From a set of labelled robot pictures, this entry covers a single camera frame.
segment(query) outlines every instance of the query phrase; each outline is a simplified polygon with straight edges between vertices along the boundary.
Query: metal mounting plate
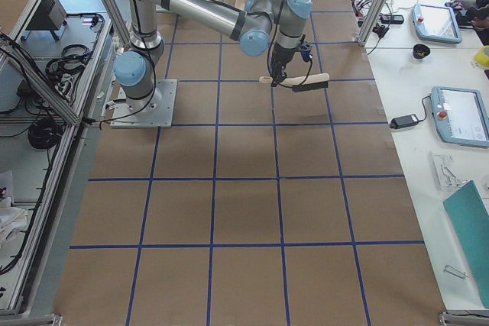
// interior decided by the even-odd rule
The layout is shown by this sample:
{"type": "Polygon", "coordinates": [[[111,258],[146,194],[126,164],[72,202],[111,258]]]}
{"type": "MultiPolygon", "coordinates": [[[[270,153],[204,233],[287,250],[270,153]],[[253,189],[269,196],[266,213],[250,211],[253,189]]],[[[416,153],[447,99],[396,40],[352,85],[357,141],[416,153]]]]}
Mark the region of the metal mounting plate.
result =
{"type": "MultiPolygon", "coordinates": [[[[127,118],[121,118],[129,115],[134,111],[130,110],[125,103],[115,106],[112,118],[121,118],[111,121],[112,127],[171,127],[173,119],[173,107],[176,96],[176,79],[157,80],[156,88],[160,90],[162,99],[157,109],[148,114],[136,114],[127,118]]],[[[125,98],[122,88],[119,90],[118,98],[125,98]]]]}

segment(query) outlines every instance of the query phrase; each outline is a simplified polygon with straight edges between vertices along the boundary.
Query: green board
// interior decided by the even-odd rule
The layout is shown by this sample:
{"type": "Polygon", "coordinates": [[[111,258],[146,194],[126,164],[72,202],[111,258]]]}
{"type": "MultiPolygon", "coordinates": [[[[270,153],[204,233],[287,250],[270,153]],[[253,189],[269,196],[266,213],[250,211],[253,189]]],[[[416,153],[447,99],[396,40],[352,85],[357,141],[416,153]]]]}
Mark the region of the green board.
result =
{"type": "Polygon", "coordinates": [[[443,202],[479,290],[489,308],[489,215],[474,181],[443,202]]]}

